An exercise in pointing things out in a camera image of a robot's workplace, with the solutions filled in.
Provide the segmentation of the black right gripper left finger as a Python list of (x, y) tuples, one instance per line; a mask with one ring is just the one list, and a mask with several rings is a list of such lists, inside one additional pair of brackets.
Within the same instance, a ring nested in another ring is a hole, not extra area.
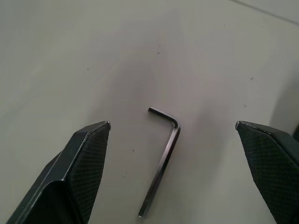
[(42, 170), (9, 224), (86, 224), (101, 183), (111, 124), (76, 131)]

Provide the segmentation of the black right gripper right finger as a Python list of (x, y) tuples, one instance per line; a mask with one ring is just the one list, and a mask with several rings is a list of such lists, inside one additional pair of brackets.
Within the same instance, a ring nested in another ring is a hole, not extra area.
[(299, 131), (247, 121), (238, 132), (255, 185), (278, 224), (299, 222)]

